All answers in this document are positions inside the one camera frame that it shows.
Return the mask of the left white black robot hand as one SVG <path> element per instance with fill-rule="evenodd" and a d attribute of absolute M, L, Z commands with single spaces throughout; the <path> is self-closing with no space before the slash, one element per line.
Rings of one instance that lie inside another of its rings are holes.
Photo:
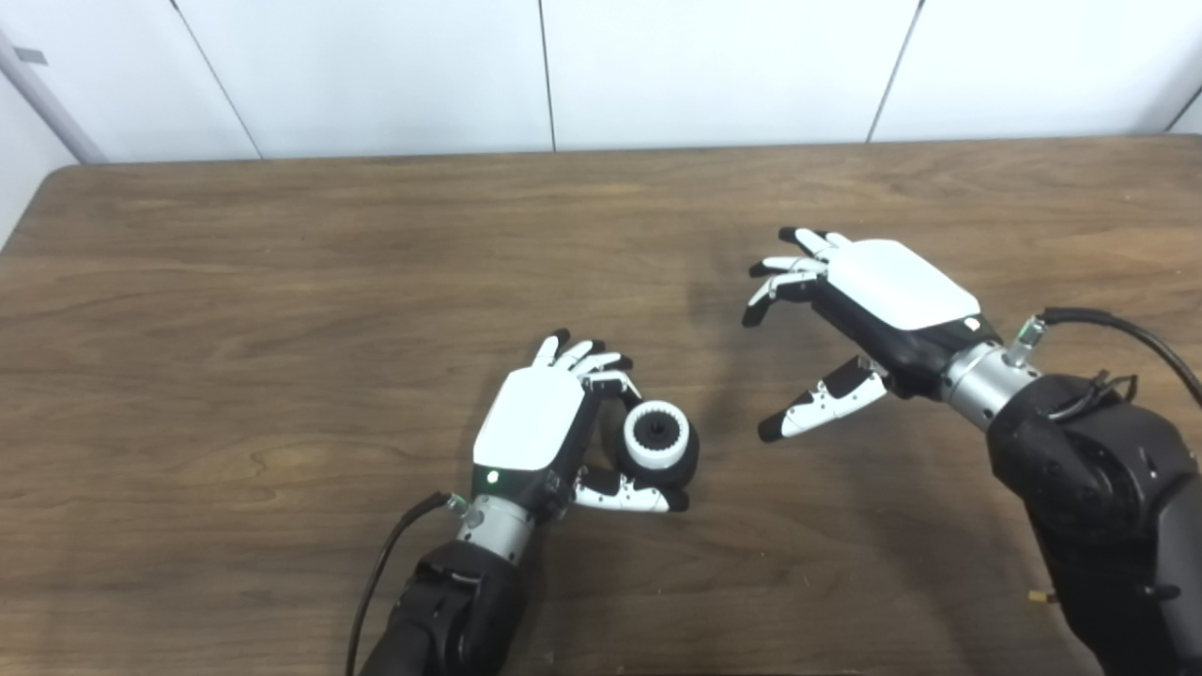
<path fill-rule="evenodd" d="M 560 327 L 532 363 L 502 380 L 472 450 L 471 496 L 500 498 L 545 524 L 569 506 L 684 512 L 696 467 L 694 429 L 679 409 L 639 393 L 626 355 L 599 339 L 572 343 Z M 612 469 L 590 468 L 587 449 L 602 407 L 625 409 Z"/>

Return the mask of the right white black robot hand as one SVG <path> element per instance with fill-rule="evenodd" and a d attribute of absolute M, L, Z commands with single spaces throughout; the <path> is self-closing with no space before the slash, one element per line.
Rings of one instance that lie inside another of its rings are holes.
<path fill-rule="evenodd" d="M 748 269 L 760 287 L 746 301 L 743 325 L 763 324 L 776 303 L 807 304 L 859 352 L 761 421 L 762 441 L 846 419 L 885 395 L 941 402 L 954 361 L 999 342 L 978 300 L 900 242 L 791 227 L 778 238 L 799 254 L 764 257 Z"/>

